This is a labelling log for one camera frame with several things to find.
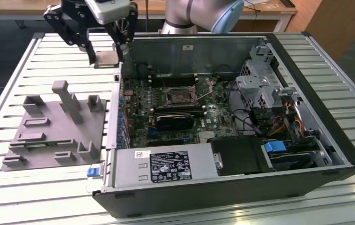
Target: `slotted metal surface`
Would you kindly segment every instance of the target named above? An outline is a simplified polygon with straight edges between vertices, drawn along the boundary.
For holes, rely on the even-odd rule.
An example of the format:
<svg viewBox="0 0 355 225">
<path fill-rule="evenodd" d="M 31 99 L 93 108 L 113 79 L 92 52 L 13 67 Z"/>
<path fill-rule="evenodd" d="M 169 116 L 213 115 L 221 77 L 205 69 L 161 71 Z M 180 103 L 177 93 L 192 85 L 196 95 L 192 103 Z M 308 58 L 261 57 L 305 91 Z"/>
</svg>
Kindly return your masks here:
<svg viewBox="0 0 355 225">
<path fill-rule="evenodd" d="M 352 82 L 312 38 L 289 33 L 276 36 L 355 145 Z M 107 34 L 92 34 L 91 40 L 97 51 L 111 50 Z M 24 114 L 20 106 L 24 96 L 40 94 L 44 101 L 59 100 L 52 94 L 51 83 L 65 79 L 71 84 L 69 91 L 77 93 L 77 99 L 99 94 L 109 100 L 112 72 L 112 69 L 91 68 L 85 53 L 65 45 L 57 35 L 47 34 L 32 40 L 0 97 L 0 167 Z M 87 169 L 88 166 L 72 166 L 0 171 L 0 224 L 355 224 L 355 176 L 291 199 L 116 220 L 87 192 Z"/>
</svg>

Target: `black cable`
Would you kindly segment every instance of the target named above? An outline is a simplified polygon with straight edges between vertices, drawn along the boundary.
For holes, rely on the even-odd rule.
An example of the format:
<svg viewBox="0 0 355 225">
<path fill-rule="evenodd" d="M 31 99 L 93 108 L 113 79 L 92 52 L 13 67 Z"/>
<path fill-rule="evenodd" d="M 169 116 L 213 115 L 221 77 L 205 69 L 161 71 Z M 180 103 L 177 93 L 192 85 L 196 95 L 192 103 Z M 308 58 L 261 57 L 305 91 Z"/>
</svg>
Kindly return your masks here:
<svg viewBox="0 0 355 225">
<path fill-rule="evenodd" d="M 249 8 L 249 9 L 252 9 L 252 10 L 255 11 L 255 20 L 253 20 L 253 22 L 252 22 L 252 30 L 251 30 L 251 32 L 253 32 L 255 22 L 256 22 L 256 18 L 257 18 L 257 12 L 259 12 L 260 10 L 257 10 L 257 9 L 255 8 L 255 5 L 252 4 L 252 2 L 249 2 L 249 1 L 247 1 L 247 0 L 244 0 L 244 1 L 248 2 L 248 3 L 252 5 L 253 8 Z"/>
<path fill-rule="evenodd" d="M 253 8 L 249 8 L 247 6 L 244 6 L 244 8 L 248 8 L 248 9 L 253 10 Z M 255 11 L 261 12 L 259 9 L 256 9 Z"/>
<path fill-rule="evenodd" d="M 236 74 L 236 72 L 233 71 L 232 67 L 229 67 L 227 64 L 220 64 L 219 66 L 216 66 L 216 67 L 213 68 L 213 70 L 212 70 L 212 72 L 211 72 L 211 75 L 212 75 L 212 76 L 216 75 L 216 71 L 217 71 L 217 69 L 221 68 L 221 67 L 228 68 L 229 71 L 232 71 L 232 73 Z"/>
<path fill-rule="evenodd" d="M 263 132 L 257 129 L 257 127 L 253 126 L 253 124 L 245 122 L 243 119 L 240 119 L 240 117 L 237 117 L 237 116 L 233 114 L 233 112 L 232 112 L 232 109 L 231 109 L 231 107 L 229 107 L 229 95 L 231 95 L 231 92 L 232 92 L 232 87 L 233 87 L 233 85 L 235 85 L 235 81 L 232 81 L 232 82 L 229 83 L 229 85 L 228 85 L 228 89 L 227 89 L 227 109 L 228 109 L 228 111 L 231 112 L 231 114 L 233 115 L 233 117 L 235 117 L 235 118 L 243 123 L 243 125 L 247 124 L 247 125 L 253 129 L 253 131 L 255 131 L 260 136 L 263 136 L 264 134 L 263 134 Z"/>
<path fill-rule="evenodd" d="M 145 0 L 145 32 L 148 32 L 148 0 Z"/>
</svg>

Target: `warning label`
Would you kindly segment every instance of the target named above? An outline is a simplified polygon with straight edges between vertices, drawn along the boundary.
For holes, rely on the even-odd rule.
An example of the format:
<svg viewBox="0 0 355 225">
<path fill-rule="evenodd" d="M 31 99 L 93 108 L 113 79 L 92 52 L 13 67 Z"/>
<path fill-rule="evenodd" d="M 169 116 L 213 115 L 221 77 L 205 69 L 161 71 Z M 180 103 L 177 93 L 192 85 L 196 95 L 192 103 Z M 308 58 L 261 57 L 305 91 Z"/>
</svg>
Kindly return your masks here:
<svg viewBox="0 0 355 225">
<path fill-rule="evenodd" d="M 153 183 L 192 179 L 187 151 L 151 154 L 149 165 Z"/>
</svg>

